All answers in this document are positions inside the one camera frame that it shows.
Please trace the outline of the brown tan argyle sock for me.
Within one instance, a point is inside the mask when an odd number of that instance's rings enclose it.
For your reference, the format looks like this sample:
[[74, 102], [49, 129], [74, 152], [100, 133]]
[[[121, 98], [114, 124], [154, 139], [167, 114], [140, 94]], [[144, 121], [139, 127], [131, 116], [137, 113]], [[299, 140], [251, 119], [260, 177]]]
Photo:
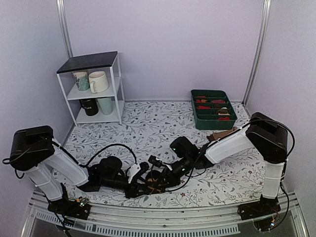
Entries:
[[148, 182], [147, 191], [149, 195], [164, 193], [169, 185], [168, 173], [158, 170], [150, 171], [145, 180]]

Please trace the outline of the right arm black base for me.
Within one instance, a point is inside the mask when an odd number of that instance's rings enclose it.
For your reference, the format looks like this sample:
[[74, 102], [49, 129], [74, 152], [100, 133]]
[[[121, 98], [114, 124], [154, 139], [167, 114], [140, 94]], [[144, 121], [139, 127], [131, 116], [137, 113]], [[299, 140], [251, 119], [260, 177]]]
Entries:
[[275, 199], [269, 199], [264, 198], [263, 196], [260, 197], [259, 201], [241, 204], [237, 209], [237, 213], [240, 215], [242, 220], [276, 214], [280, 211], [281, 208], [277, 197]]

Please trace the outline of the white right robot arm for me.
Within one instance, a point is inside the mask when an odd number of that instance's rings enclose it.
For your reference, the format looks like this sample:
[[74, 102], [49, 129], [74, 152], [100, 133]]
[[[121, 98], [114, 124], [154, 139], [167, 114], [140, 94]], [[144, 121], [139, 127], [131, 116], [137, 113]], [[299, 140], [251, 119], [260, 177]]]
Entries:
[[284, 124], [262, 113], [256, 112], [250, 121], [230, 133], [217, 133], [198, 148], [185, 136], [178, 137], [170, 148], [180, 160], [170, 164], [174, 177], [182, 177], [192, 169], [213, 167], [222, 160], [248, 149], [255, 149], [265, 161], [265, 177], [261, 197], [255, 205], [259, 215], [266, 215], [274, 208], [284, 168], [292, 148], [288, 148], [288, 137], [292, 131]]

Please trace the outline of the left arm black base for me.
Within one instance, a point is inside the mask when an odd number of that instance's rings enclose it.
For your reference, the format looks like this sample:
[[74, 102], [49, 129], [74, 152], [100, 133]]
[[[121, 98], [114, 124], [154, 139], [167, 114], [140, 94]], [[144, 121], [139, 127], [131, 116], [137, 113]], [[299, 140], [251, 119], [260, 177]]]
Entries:
[[60, 200], [49, 201], [48, 211], [62, 216], [73, 217], [87, 220], [90, 214], [91, 205], [85, 197], [79, 197], [76, 200], [69, 200], [66, 187], [61, 183], [62, 197]]

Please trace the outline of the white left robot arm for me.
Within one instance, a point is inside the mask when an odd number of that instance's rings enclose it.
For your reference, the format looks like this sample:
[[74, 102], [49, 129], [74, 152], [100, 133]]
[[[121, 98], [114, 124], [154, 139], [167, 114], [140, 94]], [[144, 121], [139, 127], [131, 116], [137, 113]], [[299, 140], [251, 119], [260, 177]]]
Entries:
[[21, 129], [14, 133], [10, 157], [3, 161], [15, 170], [24, 172], [62, 214], [70, 214], [73, 203], [63, 193], [66, 190], [52, 178], [50, 169], [56, 169], [73, 185], [85, 193], [97, 192], [101, 187], [124, 190], [126, 198], [148, 195], [149, 182], [137, 181], [149, 169], [146, 162], [135, 163], [126, 172], [122, 162], [115, 156], [88, 166], [79, 164], [53, 137], [48, 126]]

